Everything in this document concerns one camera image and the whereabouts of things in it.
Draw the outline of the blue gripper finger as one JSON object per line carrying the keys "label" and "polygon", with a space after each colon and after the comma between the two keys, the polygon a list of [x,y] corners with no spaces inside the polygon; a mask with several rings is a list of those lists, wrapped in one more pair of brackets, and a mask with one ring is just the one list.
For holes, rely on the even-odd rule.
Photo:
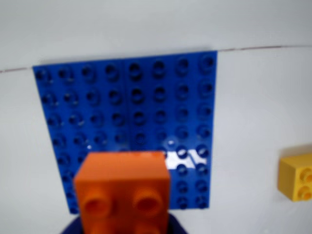
{"label": "blue gripper finger", "polygon": [[167,234],[188,234],[173,214],[169,214]]}
{"label": "blue gripper finger", "polygon": [[70,224],[65,227],[60,234],[83,234],[83,227],[80,216],[75,218]]}

